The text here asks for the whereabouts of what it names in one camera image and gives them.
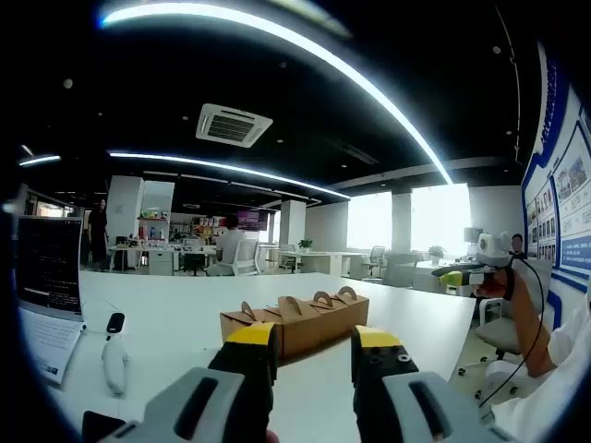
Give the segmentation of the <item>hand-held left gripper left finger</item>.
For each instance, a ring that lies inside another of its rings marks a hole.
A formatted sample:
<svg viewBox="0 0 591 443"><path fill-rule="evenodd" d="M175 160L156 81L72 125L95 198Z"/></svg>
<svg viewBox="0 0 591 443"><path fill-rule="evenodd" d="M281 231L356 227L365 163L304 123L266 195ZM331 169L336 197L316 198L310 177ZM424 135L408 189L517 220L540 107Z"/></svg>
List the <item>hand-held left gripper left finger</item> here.
<svg viewBox="0 0 591 443"><path fill-rule="evenodd" d="M264 442L277 377L277 326L252 324L227 337L146 406L143 442Z"/></svg>

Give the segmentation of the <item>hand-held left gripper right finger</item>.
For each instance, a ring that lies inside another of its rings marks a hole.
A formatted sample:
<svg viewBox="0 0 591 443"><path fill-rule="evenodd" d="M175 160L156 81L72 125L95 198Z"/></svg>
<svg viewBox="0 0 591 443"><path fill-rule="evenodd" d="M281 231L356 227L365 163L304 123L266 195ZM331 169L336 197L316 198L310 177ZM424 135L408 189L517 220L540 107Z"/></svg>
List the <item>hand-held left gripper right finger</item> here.
<svg viewBox="0 0 591 443"><path fill-rule="evenodd" d="M500 442L476 406L433 372L418 370L390 333L356 325L353 410L363 442Z"/></svg>

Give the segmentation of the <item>person's right hand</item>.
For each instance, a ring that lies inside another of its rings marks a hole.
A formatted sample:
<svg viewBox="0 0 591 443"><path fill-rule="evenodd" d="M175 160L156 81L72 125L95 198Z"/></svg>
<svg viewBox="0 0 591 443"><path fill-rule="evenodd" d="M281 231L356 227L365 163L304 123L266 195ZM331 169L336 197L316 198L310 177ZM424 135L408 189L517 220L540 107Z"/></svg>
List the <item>person's right hand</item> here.
<svg viewBox="0 0 591 443"><path fill-rule="evenodd" d="M507 290L507 273L505 269L484 274L482 283L475 286L475 294L485 298L503 298Z"/></svg>

